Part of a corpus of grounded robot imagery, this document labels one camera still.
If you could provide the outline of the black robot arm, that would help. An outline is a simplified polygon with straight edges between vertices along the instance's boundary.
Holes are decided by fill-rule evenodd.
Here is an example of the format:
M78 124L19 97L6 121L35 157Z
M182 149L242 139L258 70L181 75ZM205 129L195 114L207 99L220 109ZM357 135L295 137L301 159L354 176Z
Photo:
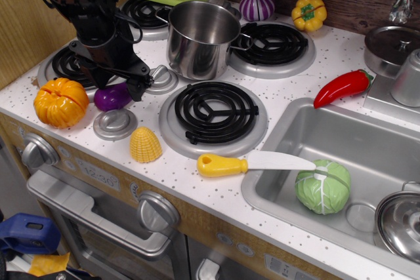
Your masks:
M79 67L98 89L113 76L124 78L127 90L139 102L153 78L150 68L134 53L131 26L137 22L124 14L118 0L43 0L75 28L77 39L69 44Z

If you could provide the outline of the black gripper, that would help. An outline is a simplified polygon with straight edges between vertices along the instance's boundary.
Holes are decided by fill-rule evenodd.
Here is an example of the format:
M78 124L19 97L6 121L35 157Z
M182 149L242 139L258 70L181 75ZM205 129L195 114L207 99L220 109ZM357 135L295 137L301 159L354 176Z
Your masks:
M89 81L104 89L115 75L126 80L127 90L135 102L142 100L152 84L150 68L134 53L130 25L135 21L115 11L111 16L75 15L70 18L77 32L77 41L69 48L79 56L79 64Z

